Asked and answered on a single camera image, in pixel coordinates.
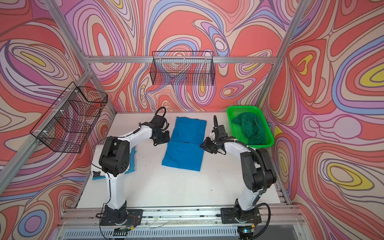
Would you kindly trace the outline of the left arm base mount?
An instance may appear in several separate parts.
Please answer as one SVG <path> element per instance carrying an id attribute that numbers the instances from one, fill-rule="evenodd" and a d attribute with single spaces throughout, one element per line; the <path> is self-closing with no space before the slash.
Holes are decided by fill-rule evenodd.
<path id="1" fill-rule="evenodd" d="M 137 226 L 141 224 L 142 209 L 127 209 L 125 212 L 113 209 L 104 210 L 100 219 L 101 226 Z"/>

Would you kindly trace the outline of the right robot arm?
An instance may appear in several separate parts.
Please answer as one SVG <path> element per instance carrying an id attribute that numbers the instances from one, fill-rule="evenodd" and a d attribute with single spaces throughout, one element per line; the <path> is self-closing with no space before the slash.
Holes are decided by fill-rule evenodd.
<path id="1" fill-rule="evenodd" d="M 258 201 L 277 180 L 271 159 L 262 150 L 228 136 L 223 125 L 214 126 L 200 148 L 210 154 L 231 154 L 240 160 L 245 189 L 235 200 L 232 216 L 239 223 L 255 220 Z"/>

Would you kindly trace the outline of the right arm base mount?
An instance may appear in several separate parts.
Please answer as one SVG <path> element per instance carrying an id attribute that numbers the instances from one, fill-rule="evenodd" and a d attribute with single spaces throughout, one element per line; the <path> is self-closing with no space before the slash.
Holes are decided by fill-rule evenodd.
<path id="1" fill-rule="evenodd" d="M 223 224 L 254 224 L 262 222 L 260 212 L 257 208 L 243 211 L 238 207 L 221 208 L 220 216 Z"/>

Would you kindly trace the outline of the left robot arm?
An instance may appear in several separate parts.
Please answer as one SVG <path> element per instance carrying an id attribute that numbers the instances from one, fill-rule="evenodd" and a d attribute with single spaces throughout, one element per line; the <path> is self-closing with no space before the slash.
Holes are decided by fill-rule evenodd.
<path id="1" fill-rule="evenodd" d="M 127 201 L 124 196 L 123 176 L 131 166 L 132 149 L 145 140 L 152 140 L 154 146 L 170 141 L 169 123 L 165 115 L 155 114 L 150 122 L 139 124 L 138 128 L 119 137 L 107 137 L 99 165 L 105 173 L 109 199 L 104 205 L 100 224 L 118 226 L 127 222 Z"/>

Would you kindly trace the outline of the blue t-shirt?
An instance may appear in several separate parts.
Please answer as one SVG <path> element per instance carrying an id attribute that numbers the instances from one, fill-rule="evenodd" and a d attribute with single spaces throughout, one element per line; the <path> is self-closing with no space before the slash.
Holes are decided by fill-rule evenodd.
<path id="1" fill-rule="evenodd" d="M 162 165 L 199 172 L 204 155 L 200 145 L 205 139 L 206 126 L 205 120 L 177 117 Z"/>

